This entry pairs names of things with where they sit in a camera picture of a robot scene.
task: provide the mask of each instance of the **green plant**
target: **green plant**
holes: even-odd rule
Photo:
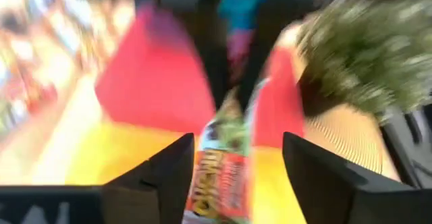
[[[411,111],[432,86],[431,0],[335,0],[298,37],[305,76],[379,121]]]

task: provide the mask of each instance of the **yellow panel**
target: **yellow panel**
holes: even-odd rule
[[[306,224],[288,180],[281,149],[256,147],[252,170],[254,223]]]
[[[102,123],[81,143],[66,184],[104,184],[180,138],[182,133]]]

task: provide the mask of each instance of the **red panel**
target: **red panel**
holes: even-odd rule
[[[205,74],[170,14],[144,7],[96,88],[114,121],[198,134],[214,116]]]
[[[281,148],[284,132],[303,136],[304,117],[291,51],[276,47],[266,72],[269,81],[257,99],[254,145]]]

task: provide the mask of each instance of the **snack bag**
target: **snack bag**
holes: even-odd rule
[[[250,223],[250,140],[236,102],[227,101],[202,133],[183,224]]]

